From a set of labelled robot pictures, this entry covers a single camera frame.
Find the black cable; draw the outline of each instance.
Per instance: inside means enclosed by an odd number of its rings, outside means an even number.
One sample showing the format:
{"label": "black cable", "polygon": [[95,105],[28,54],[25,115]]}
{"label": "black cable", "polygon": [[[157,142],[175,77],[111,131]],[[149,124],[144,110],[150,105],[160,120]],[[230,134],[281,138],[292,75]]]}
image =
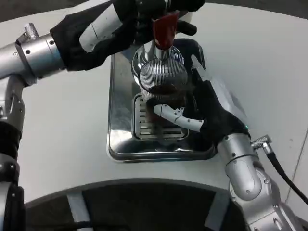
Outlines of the black cable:
{"label": "black cable", "polygon": [[275,152],[271,152],[266,155],[278,174],[284,179],[284,181],[294,190],[294,192],[308,205],[308,198],[299,190],[298,187],[288,178],[283,168],[279,164]]}
{"label": "black cable", "polygon": [[83,228],[104,228],[108,231],[130,231],[127,225],[110,225],[101,222],[91,222],[91,221],[81,221],[73,223],[64,224],[44,224],[44,225],[34,225],[27,224],[29,228],[34,229],[54,229],[55,231],[68,231],[68,230],[78,230]]}

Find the table surface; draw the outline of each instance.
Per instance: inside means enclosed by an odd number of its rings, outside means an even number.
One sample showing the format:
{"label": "table surface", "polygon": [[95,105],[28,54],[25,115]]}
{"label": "table surface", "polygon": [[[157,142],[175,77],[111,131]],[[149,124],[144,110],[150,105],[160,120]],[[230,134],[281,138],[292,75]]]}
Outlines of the table surface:
{"label": "table surface", "polygon": [[[1,23],[0,31],[7,33],[0,46],[14,42],[28,22],[40,35],[48,33],[67,11]],[[239,98],[252,137],[268,133],[287,175],[294,176],[308,125],[308,107],[302,106],[308,97],[308,21],[207,3],[193,14],[192,23],[198,27],[193,38],[204,49],[210,74],[225,80]],[[26,116],[18,161],[26,202],[119,179],[163,178],[228,187],[219,155],[207,161],[171,163],[123,164],[110,159],[106,153],[109,80],[110,58],[94,70],[64,71],[24,90]],[[289,187],[262,152],[259,156],[285,201]]]}

